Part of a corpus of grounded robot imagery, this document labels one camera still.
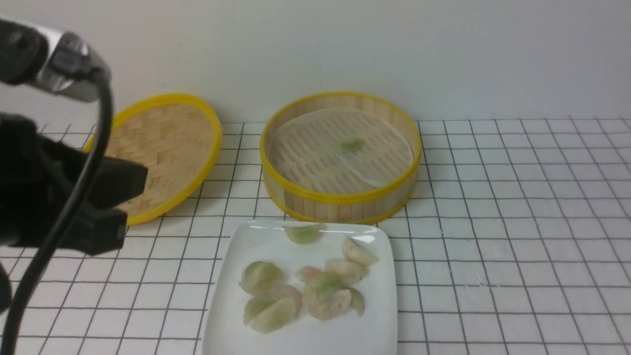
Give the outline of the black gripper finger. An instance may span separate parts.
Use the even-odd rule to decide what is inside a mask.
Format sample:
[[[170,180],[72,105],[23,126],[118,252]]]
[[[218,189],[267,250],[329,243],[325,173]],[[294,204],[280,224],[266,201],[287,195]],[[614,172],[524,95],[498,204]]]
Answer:
[[[115,157],[102,157],[101,163],[90,170],[85,202],[80,209],[104,211],[133,200],[144,192],[148,168],[143,164]]]
[[[127,221],[128,215],[119,209],[99,210],[92,205],[82,205],[49,256],[60,249],[90,256],[118,250],[124,245]]]

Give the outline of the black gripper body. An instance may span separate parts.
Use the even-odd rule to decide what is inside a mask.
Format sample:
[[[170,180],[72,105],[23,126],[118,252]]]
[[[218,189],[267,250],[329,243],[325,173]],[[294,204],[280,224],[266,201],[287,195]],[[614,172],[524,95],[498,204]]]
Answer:
[[[69,195],[62,167],[74,148],[21,115],[2,114],[0,121],[1,245],[38,246]]]

